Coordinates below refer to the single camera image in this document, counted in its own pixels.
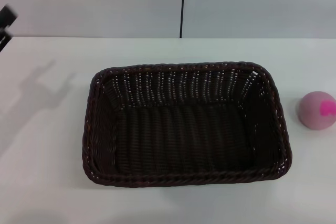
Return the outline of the black woven wicker basket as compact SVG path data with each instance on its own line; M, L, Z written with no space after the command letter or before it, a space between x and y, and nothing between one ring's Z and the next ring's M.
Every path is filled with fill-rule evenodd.
M252 62L138 65L92 78L82 165L126 188L251 183L292 164L270 73Z

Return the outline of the black vertical wall strip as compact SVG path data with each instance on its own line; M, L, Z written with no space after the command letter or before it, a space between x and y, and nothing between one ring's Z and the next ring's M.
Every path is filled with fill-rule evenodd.
M179 39L182 39L183 37L183 19L184 19L184 0L181 0Z

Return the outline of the pink ball with magenta mark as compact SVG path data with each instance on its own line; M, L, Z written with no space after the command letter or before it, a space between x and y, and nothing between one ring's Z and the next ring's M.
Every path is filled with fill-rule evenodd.
M336 123L336 99L326 92L310 92L301 99L298 116L309 129L327 129Z

